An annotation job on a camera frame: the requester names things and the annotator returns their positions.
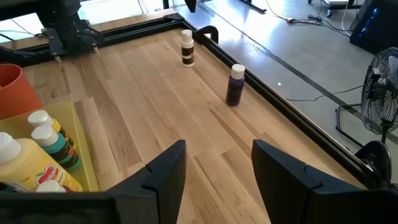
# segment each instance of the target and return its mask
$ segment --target fan grille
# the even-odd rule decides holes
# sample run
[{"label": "fan grille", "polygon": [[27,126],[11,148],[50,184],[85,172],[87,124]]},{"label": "fan grille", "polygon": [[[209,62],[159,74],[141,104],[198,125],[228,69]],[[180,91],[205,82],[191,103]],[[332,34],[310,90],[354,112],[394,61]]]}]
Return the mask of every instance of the fan grille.
[{"label": "fan grille", "polygon": [[[369,99],[372,68],[378,68],[381,78],[375,83],[380,88],[373,88],[376,98]],[[398,127],[398,49],[391,47],[378,53],[366,74],[361,99],[361,119],[365,127],[382,134],[381,124],[388,124],[388,132]]]}]

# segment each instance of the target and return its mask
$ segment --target wood grain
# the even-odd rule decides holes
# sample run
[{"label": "wood grain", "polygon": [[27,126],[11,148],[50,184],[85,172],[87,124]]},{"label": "wood grain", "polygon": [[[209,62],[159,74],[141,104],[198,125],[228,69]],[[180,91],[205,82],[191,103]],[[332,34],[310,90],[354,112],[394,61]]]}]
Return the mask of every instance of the wood grain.
[{"label": "wood grain", "polygon": [[[99,30],[173,11],[99,24]],[[224,102],[229,68],[195,44],[183,68],[180,30],[79,57],[24,68],[47,105],[75,102],[102,190],[135,173],[178,139],[187,140],[187,178],[178,223],[270,223],[251,165],[253,139],[363,187],[269,102],[245,85]]]}]

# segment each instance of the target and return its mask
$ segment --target teal paint bottle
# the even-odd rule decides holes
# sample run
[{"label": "teal paint bottle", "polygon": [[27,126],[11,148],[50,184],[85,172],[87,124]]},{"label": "teal paint bottle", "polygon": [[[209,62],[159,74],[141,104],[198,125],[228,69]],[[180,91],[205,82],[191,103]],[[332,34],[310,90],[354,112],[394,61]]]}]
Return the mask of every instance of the teal paint bottle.
[{"label": "teal paint bottle", "polygon": [[79,154],[51,126],[44,124],[36,127],[32,132],[32,139],[66,171],[71,172],[81,166]]}]

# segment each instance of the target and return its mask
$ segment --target yellow paint bottle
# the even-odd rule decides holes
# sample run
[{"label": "yellow paint bottle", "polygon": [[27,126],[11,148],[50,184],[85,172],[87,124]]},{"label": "yellow paint bottle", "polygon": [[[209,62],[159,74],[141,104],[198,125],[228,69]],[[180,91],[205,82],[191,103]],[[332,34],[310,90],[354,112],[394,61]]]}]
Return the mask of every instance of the yellow paint bottle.
[{"label": "yellow paint bottle", "polygon": [[76,150],[76,144],[73,139],[68,135],[68,133],[62,128],[61,124],[54,118],[52,118],[47,111],[45,110],[38,110],[29,115],[27,121],[33,125],[33,127],[39,127],[40,125],[47,124],[51,126],[54,131],[60,133],[71,145],[71,147]]},{"label": "yellow paint bottle", "polygon": [[43,182],[55,180],[72,191],[83,188],[35,141],[13,139],[0,132],[0,182],[19,192],[34,192]]}]

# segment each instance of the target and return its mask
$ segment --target concrete floor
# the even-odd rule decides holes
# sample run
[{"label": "concrete floor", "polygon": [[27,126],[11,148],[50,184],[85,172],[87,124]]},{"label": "concrete floor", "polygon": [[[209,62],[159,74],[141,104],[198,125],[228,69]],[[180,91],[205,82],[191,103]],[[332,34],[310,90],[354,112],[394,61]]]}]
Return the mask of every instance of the concrete floor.
[{"label": "concrete floor", "polygon": [[[144,12],[162,7],[162,1],[159,0],[140,0],[140,3]],[[174,0],[174,3],[178,6],[183,4],[183,0]],[[317,16],[321,9],[320,1],[308,4],[304,0],[269,0],[269,4],[276,14],[296,19],[305,19],[308,14]],[[374,57],[373,54],[350,44],[347,37],[326,27],[288,24],[274,16],[270,10],[260,14],[238,0],[198,1],[196,13],[190,13],[186,6],[176,7],[175,10],[197,28],[216,26],[222,48],[285,98],[315,99],[324,93],[360,86]],[[79,15],[96,24],[135,16],[142,11],[138,1],[91,0],[82,3]],[[344,10],[334,11],[331,19],[326,18],[326,12],[326,5],[323,3],[320,16],[341,28]],[[350,27],[354,17],[355,10],[348,10],[345,15],[346,29]],[[41,25],[37,24],[38,18],[35,15],[15,18],[15,21],[29,32],[40,31]],[[0,22],[0,30],[10,29],[21,30],[12,21]],[[12,37],[20,39],[28,36],[29,34],[14,33]],[[292,104],[330,136],[356,152],[359,147],[335,129],[335,109],[342,103],[358,103],[360,97],[361,88],[336,97],[323,97],[316,102]],[[362,144],[381,138],[368,131],[362,121],[350,113],[343,113],[341,122],[343,129]],[[392,173],[394,182],[398,182],[396,136],[398,131],[394,131],[386,142],[393,157],[393,170],[397,169]]]}]

